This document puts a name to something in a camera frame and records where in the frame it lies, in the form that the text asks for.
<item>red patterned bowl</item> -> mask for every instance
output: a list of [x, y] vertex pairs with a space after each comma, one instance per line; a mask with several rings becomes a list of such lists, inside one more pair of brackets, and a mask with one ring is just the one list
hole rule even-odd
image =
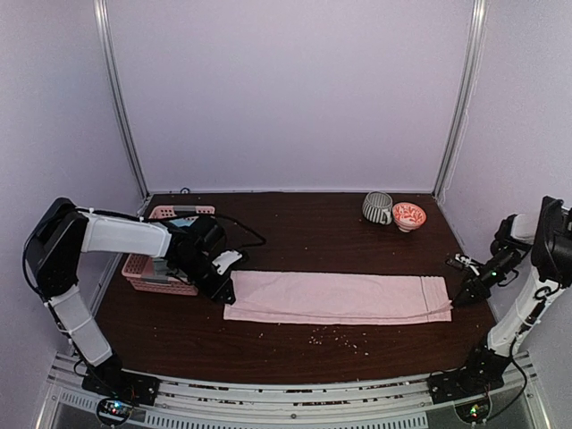
[[416, 230], [427, 220], [427, 214], [420, 206], [411, 203], [398, 203], [393, 206], [393, 220], [400, 231]]

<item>dark brown tabletop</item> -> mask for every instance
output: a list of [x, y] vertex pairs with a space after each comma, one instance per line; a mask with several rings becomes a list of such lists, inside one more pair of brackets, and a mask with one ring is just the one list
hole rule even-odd
[[[433, 198], [393, 195], [427, 213], [425, 225], [407, 234], [363, 219], [363, 199], [349, 193], [155, 195], [149, 210], [213, 205], [261, 232], [268, 243], [250, 249], [241, 269], [439, 275], [452, 298], [462, 274], [444, 261], [459, 246]], [[222, 222], [230, 244], [252, 240]], [[135, 291], [120, 269], [97, 322], [129, 369], [216, 382], [334, 383], [462, 365], [494, 320], [486, 302], [452, 314], [451, 323], [399, 326], [224, 321], [223, 307], [208, 299]]]

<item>pink plastic basket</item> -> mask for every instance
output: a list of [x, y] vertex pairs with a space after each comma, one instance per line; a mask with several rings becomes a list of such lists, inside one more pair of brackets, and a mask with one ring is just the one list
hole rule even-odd
[[[157, 206], [149, 217], [161, 219], [187, 212], [212, 215], [215, 213], [215, 208], [213, 206]], [[136, 290], [171, 293], [173, 295], [195, 296], [198, 294], [195, 286], [185, 284], [173, 277], [155, 275], [151, 257], [129, 255], [123, 266], [122, 274]]]

